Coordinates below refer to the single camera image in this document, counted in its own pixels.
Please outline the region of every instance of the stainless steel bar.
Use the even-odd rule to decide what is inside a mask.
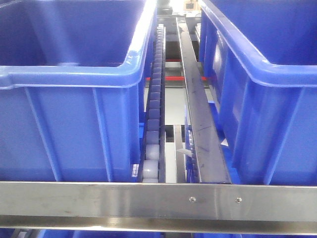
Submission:
[[[317,235],[315,222],[1,216],[0,224],[8,228],[27,227],[53,230]]]
[[[0,182],[0,191],[9,216],[317,222],[317,187]]]
[[[185,18],[177,18],[176,23],[199,182],[231,183]]]
[[[175,142],[175,158],[176,158],[176,182],[185,183],[185,160],[184,154],[178,152],[177,150],[183,148],[182,141],[182,127],[181,125],[174,125],[174,142]]]

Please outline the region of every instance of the white roller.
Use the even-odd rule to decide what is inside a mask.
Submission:
[[[145,160],[143,164],[144,179],[159,178],[159,162],[157,160]]]
[[[157,178],[144,178],[142,182],[157,183]]]

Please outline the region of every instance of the metal frame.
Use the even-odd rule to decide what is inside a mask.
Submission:
[[[229,183],[213,124],[195,118],[205,98],[186,22],[177,22],[200,181]],[[316,214],[315,186],[0,182],[3,228],[317,235]]]

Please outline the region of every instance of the bolt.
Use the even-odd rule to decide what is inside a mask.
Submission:
[[[190,201],[190,202],[196,202],[196,198],[195,198],[195,197],[190,197],[190,198],[189,198],[189,201]]]
[[[237,197],[235,201],[236,201],[236,203],[240,203],[240,202],[242,202],[242,198],[241,197]]]

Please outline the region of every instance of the blue plastic bin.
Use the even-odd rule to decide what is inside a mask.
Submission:
[[[37,238],[160,238],[160,233],[42,230]]]
[[[0,180],[131,181],[155,8],[152,0],[0,5]]]
[[[203,0],[200,61],[243,183],[317,184],[317,1]]]

